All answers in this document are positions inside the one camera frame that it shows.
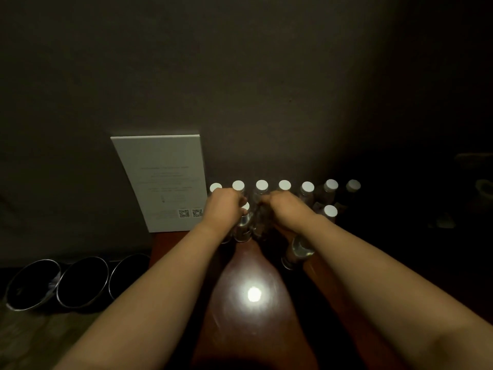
wall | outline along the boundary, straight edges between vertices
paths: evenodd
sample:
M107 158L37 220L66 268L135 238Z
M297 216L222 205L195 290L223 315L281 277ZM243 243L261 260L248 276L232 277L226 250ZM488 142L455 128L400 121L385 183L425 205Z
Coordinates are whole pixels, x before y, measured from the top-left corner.
M113 135L199 132L225 185L488 145L482 5L0 2L1 264L149 246Z

table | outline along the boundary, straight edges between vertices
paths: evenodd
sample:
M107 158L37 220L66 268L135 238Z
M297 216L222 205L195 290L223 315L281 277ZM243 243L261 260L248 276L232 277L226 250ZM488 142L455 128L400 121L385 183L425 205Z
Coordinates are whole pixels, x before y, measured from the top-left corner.
M288 271L294 236L221 245L167 368L407 368L315 254ZM154 236L151 265L187 232Z

person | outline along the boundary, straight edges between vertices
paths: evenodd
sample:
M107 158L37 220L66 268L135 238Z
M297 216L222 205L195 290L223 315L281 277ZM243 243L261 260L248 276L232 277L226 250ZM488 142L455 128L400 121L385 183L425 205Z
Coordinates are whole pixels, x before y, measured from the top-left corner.
M489 323L293 194L275 191L262 200L280 225L310 241L411 367L493 368ZM237 191L216 189L203 220L98 317L55 369L162 368L185 329L208 262L244 203Z

black container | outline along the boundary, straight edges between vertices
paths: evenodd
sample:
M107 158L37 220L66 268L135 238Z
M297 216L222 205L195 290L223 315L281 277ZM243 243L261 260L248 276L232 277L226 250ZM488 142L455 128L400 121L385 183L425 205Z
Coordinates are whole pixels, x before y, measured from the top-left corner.
M9 282L5 304L10 310L43 310L58 305L56 294L62 266L53 260L39 260L21 269Z
M128 287L140 278L149 268L148 255L129 255L122 260L111 273L109 294L113 299L120 296Z
M63 273L57 288L58 302L80 312L101 311L111 303L108 281L109 267L105 260L84 258Z

white board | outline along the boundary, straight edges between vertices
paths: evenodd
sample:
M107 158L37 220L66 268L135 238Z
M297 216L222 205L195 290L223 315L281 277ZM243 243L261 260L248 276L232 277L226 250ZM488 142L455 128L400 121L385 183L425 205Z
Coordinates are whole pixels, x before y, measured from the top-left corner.
M149 232L191 230L207 199L200 135L113 136Z

